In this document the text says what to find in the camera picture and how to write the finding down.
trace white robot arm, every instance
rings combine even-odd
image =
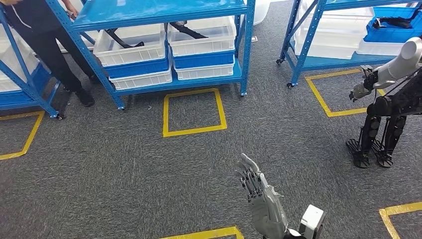
[[[240,158],[241,161],[237,163],[240,171],[236,171],[236,175],[243,188],[248,191],[252,223],[263,235],[263,239],[318,239],[325,212],[309,205],[302,217],[299,231],[288,228],[286,214],[279,200],[280,194],[267,183],[264,174],[252,159],[244,153]]]
[[[373,89],[384,89],[405,76],[422,67],[422,39],[410,38],[402,47],[400,54],[387,64],[374,70],[370,66],[362,66],[365,81],[356,85],[350,93],[350,99],[356,101],[369,95]]]

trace shelf caster wheel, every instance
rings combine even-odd
[[[283,62],[284,62],[284,60],[282,60],[282,59],[277,59],[277,61],[276,61],[277,65],[281,65],[281,63],[283,63]]]
[[[61,114],[57,114],[57,116],[55,117],[57,120],[64,120],[65,116],[61,115]]]
[[[287,88],[289,88],[289,89],[291,89],[291,88],[293,88],[294,87],[294,85],[292,84],[292,83],[287,83]]]

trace blue shelf frame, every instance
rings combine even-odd
[[[57,0],[46,0],[46,2],[92,67],[119,110],[124,109],[124,103],[120,99],[120,96],[146,92],[240,83],[240,94],[242,96],[246,95],[255,0],[249,0],[247,4],[244,4],[243,0],[127,0],[125,4],[121,4],[120,1],[116,0],[82,0],[84,7],[73,23],[69,20]],[[245,15],[242,24],[240,24],[241,14]],[[104,75],[101,66],[94,59],[81,39],[81,32],[88,30],[231,15],[235,17],[236,33],[238,34],[235,39],[235,74],[228,77],[179,81],[176,76],[173,76],[173,82],[167,84],[120,91],[115,90]],[[245,44],[242,67],[240,67],[237,57],[243,33],[245,33]]]
[[[9,25],[7,24],[3,7],[1,5],[0,22],[4,27],[6,35],[10,40],[18,62],[27,79],[27,83],[24,82],[3,61],[0,60],[0,71],[3,71],[3,73],[6,74],[7,77],[9,77],[13,82],[15,82],[15,84],[17,84],[21,88],[21,90],[19,91],[0,92],[0,99],[2,99],[2,102],[0,102],[0,110],[12,110],[32,106],[40,106],[49,113],[50,117],[56,118],[58,116],[58,111],[51,107],[50,104],[60,85],[60,82],[56,81],[56,84],[51,90],[48,98],[46,100],[43,99],[41,97],[41,94],[43,93],[45,86],[51,79],[50,73],[47,72],[41,64],[38,64],[36,69],[32,72],[32,74],[30,74],[16,44],[16,41],[13,37],[13,34],[9,28]]]
[[[348,8],[359,8],[359,7],[369,7],[369,6],[378,6],[378,5],[390,5],[398,3],[412,3],[418,2],[415,0],[314,0],[310,5],[309,9],[304,13],[298,23],[295,25],[295,20],[298,14],[298,9],[300,6],[301,0],[294,0],[292,11],[290,13],[289,24],[287,27],[286,35],[282,45],[280,58],[277,60],[278,64],[281,64],[285,60],[289,62],[289,66],[293,70],[293,75],[291,86],[296,86],[298,84],[298,79],[300,74],[303,71],[311,70],[322,70],[322,69],[332,69],[332,68],[341,68],[341,67],[353,67],[359,65],[370,65],[370,64],[384,64],[389,62],[394,56],[378,56],[378,55],[359,55],[354,54],[352,59],[343,60],[343,59],[332,59],[332,58],[323,58],[323,57],[309,57],[308,52],[311,46],[312,40],[316,29],[319,24],[319,20],[322,17],[324,11],[330,10],[341,10]],[[305,21],[306,17],[310,14],[312,9],[315,8],[315,14],[309,26],[308,34],[305,38],[305,43],[302,48],[302,52],[299,56],[296,56],[296,64],[293,62],[288,51],[291,49],[294,53],[294,43],[292,43],[292,37],[295,34],[296,30],[299,29],[300,25]]]

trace white box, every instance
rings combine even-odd
[[[169,25],[168,40],[173,56],[234,50],[236,26],[231,16],[189,20],[185,26],[208,38],[193,39]]]
[[[295,54],[300,55],[303,48],[303,44],[295,42]],[[326,45],[312,45],[309,49],[308,56],[314,57],[325,57],[325,58],[337,58],[337,59],[351,59],[352,55],[356,51],[356,47],[338,47],[338,46],[326,46]]]
[[[305,11],[309,8],[314,0],[302,0],[299,6],[298,17],[296,23],[302,18]],[[303,26],[309,27],[314,16],[315,8],[309,13]],[[323,29],[365,29],[366,25],[375,16],[374,9],[372,7],[361,7],[342,9],[334,11],[324,11],[319,21],[318,28]]]
[[[219,76],[232,76],[234,63],[216,66],[202,66],[194,68],[176,69],[177,79],[192,80]]]
[[[23,61],[31,74],[39,64],[39,60],[34,56],[33,51],[26,47],[23,40],[16,37],[17,47],[22,55]],[[16,54],[8,43],[8,46],[2,42],[0,46],[0,59],[5,63],[19,78],[27,82],[25,74],[19,64]],[[15,84],[5,73],[0,71],[0,92],[19,91],[20,87]]]
[[[169,69],[167,71],[114,79],[109,78],[109,80],[114,84],[116,90],[165,84],[173,81],[171,69],[172,66],[170,63]]]
[[[308,34],[308,28],[300,27],[294,35],[294,40],[299,43],[304,43],[306,35]],[[312,44],[315,45],[329,45],[339,47],[354,46],[359,47],[360,41],[368,34],[366,28],[362,30],[351,30],[351,29],[317,29],[312,40]]]
[[[362,39],[357,49],[357,54],[398,56],[404,43],[392,42],[366,42]]]
[[[157,60],[165,57],[166,32],[164,24],[151,24],[119,28],[115,34],[126,44],[136,45],[143,41],[145,46],[123,48],[104,30],[101,30],[94,46],[103,66],[114,66],[134,62]]]

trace blue plastic bin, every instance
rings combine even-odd
[[[105,66],[110,78],[121,78],[128,76],[137,76],[155,72],[163,72],[169,69],[169,53],[166,47],[166,57],[163,59],[135,62],[129,64]]]
[[[186,69],[202,66],[233,64],[234,51],[173,57],[174,68]]]
[[[403,17],[410,18],[416,7],[374,7],[376,17]],[[403,29],[397,26],[389,25],[385,22],[382,24],[385,28],[375,29],[372,24],[375,21],[372,19],[366,26],[368,35],[364,38],[366,42],[397,42],[404,43],[414,36],[422,35],[422,12],[419,11],[418,15],[411,22],[412,28]]]

